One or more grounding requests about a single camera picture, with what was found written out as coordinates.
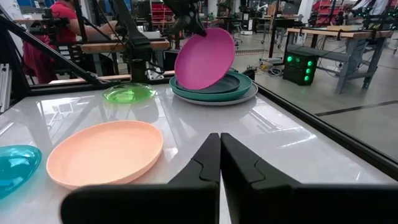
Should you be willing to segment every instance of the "glass panel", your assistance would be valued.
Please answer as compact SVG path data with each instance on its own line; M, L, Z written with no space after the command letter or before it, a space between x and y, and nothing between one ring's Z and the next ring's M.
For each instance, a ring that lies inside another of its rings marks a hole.
M265 61L259 63L262 55L236 57L233 67L241 71L249 64L257 70L261 86L398 161L398 66L393 57L397 41L372 40L368 32L363 32L367 39L346 32L341 35L347 38L340 40L337 32L322 35L326 29L331 28L316 28L303 36L296 29L287 50L284 33L282 42L274 44L272 59L263 56ZM264 46L269 49L270 43ZM284 57L284 66L270 63L278 57Z

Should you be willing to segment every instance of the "green plate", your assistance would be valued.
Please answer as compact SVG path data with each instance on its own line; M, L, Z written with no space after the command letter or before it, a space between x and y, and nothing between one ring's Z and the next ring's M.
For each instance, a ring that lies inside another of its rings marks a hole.
M103 93L105 99L113 103L136 103L154 95L154 87L143 83L117 85L108 88Z
M236 91L232 91L229 93L203 94L203 93L191 93L183 91L177 88L176 77L170 79L170 86L175 94L191 100L206 101L206 102L224 102L224 101L236 100L239 97L243 96L247 91L249 91L250 86L252 85L252 81L249 77L242 75L240 73L228 72L228 74L238 78L239 81L241 82L239 88Z

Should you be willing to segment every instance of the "floor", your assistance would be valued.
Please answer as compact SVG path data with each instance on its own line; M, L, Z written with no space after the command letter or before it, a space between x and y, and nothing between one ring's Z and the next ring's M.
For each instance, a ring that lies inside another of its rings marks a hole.
M243 36L241 49L265 48L259 40L262 34ZM370 146L380 150L398 160L398 55L393 55L396 40L388 40L387 47L383 50L378 69L368 90L363 90L363 79L348 82L342 94L335 93L338 79L322 70L317 70L310 86L298 86L282 77L270 77L268 73L259 71L256 81L289 100L295 105L319 116L329 124L340 128L342 131L362 140ZM325 48L334 50L344 45L344 41L326 42ZM274 48L274 57L281 57L282 51ZM233 68L243 71L248 65L258 65L260 55L236 56ZM371 55L365 54L367 60ZM336 68L335 62L322 60L324 67Z

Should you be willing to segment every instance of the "table surface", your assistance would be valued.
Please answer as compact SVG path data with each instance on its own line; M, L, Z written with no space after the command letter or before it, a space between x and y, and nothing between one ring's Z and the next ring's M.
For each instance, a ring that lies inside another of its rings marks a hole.
M288 28L287 32L300 32L300 28ZM331 35L331 36L336 36L338 35L338 31L332 31L332 30L327 30L326 27L320 27L320 28L306 28L302 29L301 31L303 34L319 34L319 35ZM394 32L390 30L384 30L384 31L377 31L376 32L376 38L377 37L392 37L392 34ZM371 31L358 31L358 32L341 32L340 37L350 37L350 38L370 38L372 36Z
M150 46L152 47L153 50L167 50L170 47L170 43L167 40L151 41ZM123 50L124 46L120 42L102 43L102 44L83 44L81 46L81 51L83 51L86 54L122 52Z
M267 162L304 183L395 183L391 178L257 94L240 105L206 107L186 103L168 85L136 105L107 102L103 91L24 98L0 116L0 143L38 147L36 173L0 201L1 223L58 224L59 205L69 190L55 184L45 164L50 152L72 134L115 120L153 124L164 147L151 170L136 184L167 183L180 172L210 133L227 132ZM221 184L220 223L230 223Z

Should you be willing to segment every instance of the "metal frame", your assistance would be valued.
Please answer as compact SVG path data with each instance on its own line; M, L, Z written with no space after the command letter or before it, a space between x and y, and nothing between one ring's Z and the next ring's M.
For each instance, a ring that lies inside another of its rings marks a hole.
M9 64L0 64L0 113L10 107L12 71Z
M348 46L346 53L339 53L339 52L331 52L328 50L322 50L322 49L316 49L317 45L317 40L318 40L318 34L314 34L312 36L312 42L311 42L311 47L305 47L305 46L298 46L293 44L291 39L294 38L296 32L288 32L288 39L289 41L286 42L286 51L287 52L293 52L293 53L305 53L305 54L312 54L316 55L320 58L325 58L329 60L334 60L337 62L342 62L343 66L340 71L334 71L330 70L327 68L323 68L320 66L317 66L317 69L324 70L327 72L335 73L336 77L338 78L338 83L336 86L335 93L340 94L343 91L344 85L346 81L356 79L356 78L365 78L364 79L364 84L362 88L367 89L370 85L370 82L373 78L373 75L376 72L377 69L377 64L379 63L380 57L381 57L381 52L383 50L384 43L386 41L385 37L380 37L377 38L377 44L376 44L376 49L373 52L372 60L369 63L365 63L365 65L369 66L367 72L348 72L348 69L351 67L351 63L353 63L350 58L353 52L355 51L355 48L357 46L357 43L359 39L354 39L354 38L348 38Z

